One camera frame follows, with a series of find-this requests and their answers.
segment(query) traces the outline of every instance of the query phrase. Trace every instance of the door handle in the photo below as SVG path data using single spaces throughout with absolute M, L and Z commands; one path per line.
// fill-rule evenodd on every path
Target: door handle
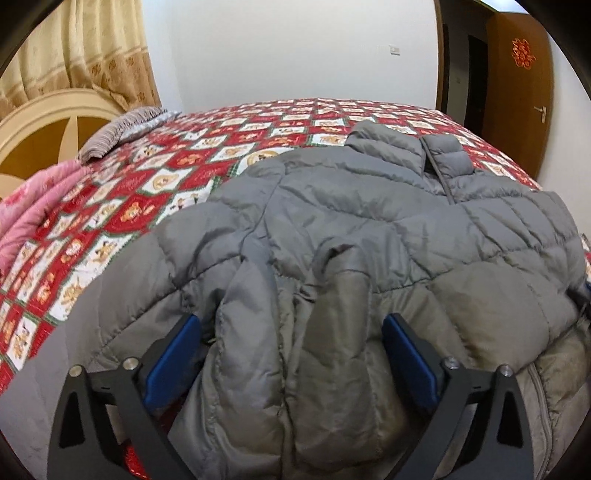
M 535 106 L 534 107 L 535 110 L 539 111 L 542 114 L 542 123 L 546 123 L 546 113 L 548 112 L 548 109 L 543 106 L 543 107 L 539 107 L 539 106 Z

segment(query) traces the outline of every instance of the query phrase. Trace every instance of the pillow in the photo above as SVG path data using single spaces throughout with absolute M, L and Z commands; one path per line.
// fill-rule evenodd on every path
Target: pillow
M 143 124 L 135 125 L 134 127 L 127 129 L 125 132 L 121 134 L 121 137 L 117 145 L 133 142 L 134 140 L 143 137 L 145 134 L 150 133 L 155 128 L 164 125 L 169 120 L 177 118 L 180 115 L 180 113 L 181 112 L 166 112 L 162 115 L 157 116 L 156 118 L 153 118 L 152 120 L 144 122 Z
M 165 112 L 167 112 L 166 108 L 160 106 L 142 106 L 124 113 L 92 135 L 80 149 L 76 158 L 83 165 L 93 158 L 103 158 L 113 149 L 127 129 L 152 120 Z

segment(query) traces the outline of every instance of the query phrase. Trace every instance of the red paper cut decoration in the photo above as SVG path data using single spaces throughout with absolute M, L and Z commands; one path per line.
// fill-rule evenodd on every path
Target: red paper cut decoration
M 520 40 L 516 38 L 513 40 L 511 56 L 515 59 L 518 67 L 523 67 L 526 70 L 531 70 L 531 66 L 535 62 L 535 57 L 530 53 L 530 42 L 526 39 Z

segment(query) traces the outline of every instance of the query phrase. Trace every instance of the door frame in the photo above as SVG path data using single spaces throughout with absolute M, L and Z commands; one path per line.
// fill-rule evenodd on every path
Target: door frame
M 439 3 L 439 0 L 433 0 L 433 4 L 435 5 L 435 18 L 437 20 L 437 46 L 439 51 L 439 71 L 437 74 L 437 99 L 435 101 L 435 109 L 441 110 L 446 60 L 443 42 L 443 16 L 441 14 L 441 3 Z

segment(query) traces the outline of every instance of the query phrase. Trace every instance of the wooden headboard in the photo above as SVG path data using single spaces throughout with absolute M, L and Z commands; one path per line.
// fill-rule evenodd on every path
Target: wooden headboard
M 74 158 L 102 125 L 123 113 L 91 89 L 42 95 L 0 122 L 0 198 L 51 164 Z

